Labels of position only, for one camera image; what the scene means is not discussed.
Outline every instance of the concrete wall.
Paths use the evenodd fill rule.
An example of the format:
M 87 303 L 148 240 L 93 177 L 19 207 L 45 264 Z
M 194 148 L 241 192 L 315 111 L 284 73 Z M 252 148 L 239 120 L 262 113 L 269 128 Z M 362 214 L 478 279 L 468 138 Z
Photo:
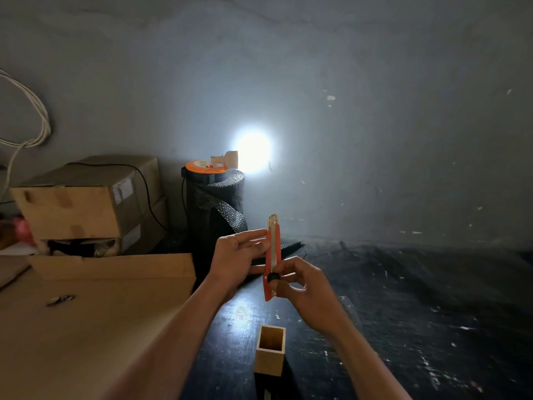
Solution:
M 532 6 L 0 0 L 0 67 L 54 122 L 13 178 L 154 154 L 182 227 L 180 167 L 252 124 L 272 143 L 271 171 L 246 181 L 253 228 L 277 213 L 295 236 L 531 248 Z M 38 125 L 0 83 L 0 135 L 22 141 Z

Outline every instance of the small metal object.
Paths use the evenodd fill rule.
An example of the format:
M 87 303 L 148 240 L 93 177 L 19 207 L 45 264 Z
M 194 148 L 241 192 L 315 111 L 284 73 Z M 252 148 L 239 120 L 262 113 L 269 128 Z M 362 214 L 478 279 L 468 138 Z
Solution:
M 54 297 L 53 299 L 50 299 L 50 301 L 46 304 L 46 307 L 52 307 L 52 306 L 58 305 L 59 303 L 68 302 L 74 299 L 75 297 L 76 297 L 75 295 L 64 295 L 64 296 Z
M 272 282 L 274 279 L 281 279 L 279 274 L 277 272 L 271 272 L 270 274 L 268 274 L 268 276 L 266 277 L 266 280 L 268 282 Z

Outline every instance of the stacked cardboard boxes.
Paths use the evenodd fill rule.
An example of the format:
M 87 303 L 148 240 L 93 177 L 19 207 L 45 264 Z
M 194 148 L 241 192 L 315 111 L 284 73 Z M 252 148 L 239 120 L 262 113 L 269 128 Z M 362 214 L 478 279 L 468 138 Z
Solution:
M 11 188 L 46 264 L 148 254 L 169 227 L 155 157 L 93 156 Z

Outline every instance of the dark table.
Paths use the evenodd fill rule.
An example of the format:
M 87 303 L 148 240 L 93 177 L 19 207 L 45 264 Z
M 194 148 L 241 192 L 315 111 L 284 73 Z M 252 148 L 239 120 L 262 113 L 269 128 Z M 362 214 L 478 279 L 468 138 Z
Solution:
M 324 270 L 356 326 L 412 397 L 533 395 L 528 380 L 533 335 L 524 327 L 531 314 L 494 300 L 501 296 L 497 286 L 480 288 L 476 272 L 486 272 L 486 258 L 454 254 L 452 263 L 463 274 L 465 264 L 472 266 L 458 280 L 457 268 L 447 262 L 450 254 L 442 252 L 311 242 L 297 254 Z M 509 263 L 494 261 L 495 269 L 510 272 Z M 530 278 L 523 283 L 533 281 L 528 264 L 520 272 L 521 279 Z M 503 286 L 499 293 L 516 286 Z M 262 324 L 287 329 L 281 378 L 253 372 Z M 263 399 L 268 398 L 265 389 L 273 399 L 356 397 L 329 343 L 306 326 L 286 299 L 265 302 L 261 279 L 251 278 L 215 317 L 182 398 Z

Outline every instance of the wooden square tube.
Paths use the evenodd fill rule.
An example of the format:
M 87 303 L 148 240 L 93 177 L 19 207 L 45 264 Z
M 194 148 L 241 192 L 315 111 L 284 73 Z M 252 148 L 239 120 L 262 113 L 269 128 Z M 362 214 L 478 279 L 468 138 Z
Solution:
M 262 325 L 255 350 L 254 372 L 281 376 L 285 358 L 285 328 Z

